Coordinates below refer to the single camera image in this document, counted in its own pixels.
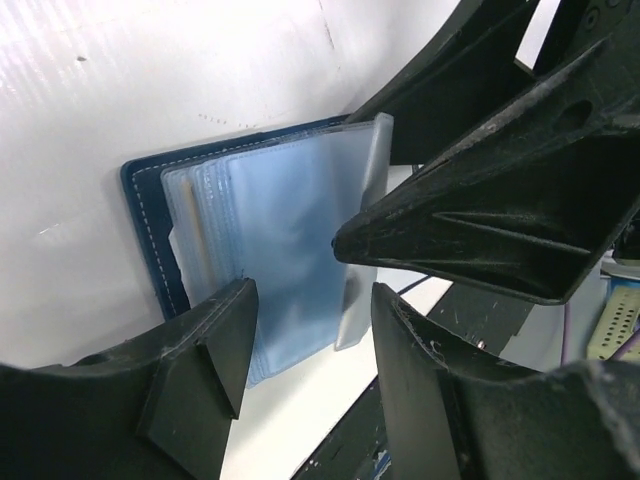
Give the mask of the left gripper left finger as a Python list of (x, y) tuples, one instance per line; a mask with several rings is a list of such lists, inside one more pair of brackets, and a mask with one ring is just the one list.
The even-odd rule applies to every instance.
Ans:
[(192, 310), (70, 365), (1, 369), (5, 479), (216, 479), (240, 413), (258, 293)]

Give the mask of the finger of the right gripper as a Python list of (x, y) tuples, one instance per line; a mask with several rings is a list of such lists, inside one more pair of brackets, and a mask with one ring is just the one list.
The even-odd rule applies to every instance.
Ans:
[(516, 53), (535, 1), (461, 1), (434, 37), (348, 116), (393, 117), (391, 162), (428, 164), (531, 86)]

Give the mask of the blue leather card holder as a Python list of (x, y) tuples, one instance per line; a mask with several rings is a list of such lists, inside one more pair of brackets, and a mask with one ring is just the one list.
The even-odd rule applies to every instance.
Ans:
[(387, 190), (394, 120), (342, 117), (126, 162), (120, 179), (161, 312), (173, 319), (239, 278), (256, 283), (253, 387), (360, 342), (377, 271), (332, 241)]

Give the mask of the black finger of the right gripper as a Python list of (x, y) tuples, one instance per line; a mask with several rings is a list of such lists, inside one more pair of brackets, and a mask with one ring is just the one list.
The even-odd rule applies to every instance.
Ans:
[(603, 39), (344, 224), (345, 263), (560, 304), (639, 208), (639, 44)]

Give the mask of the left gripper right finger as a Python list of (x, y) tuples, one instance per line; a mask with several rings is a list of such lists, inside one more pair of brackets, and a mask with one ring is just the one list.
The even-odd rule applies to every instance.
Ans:
[(639, 368), (537, 372), (372, 289), (372, 331), (397, 479), (635, 479)]

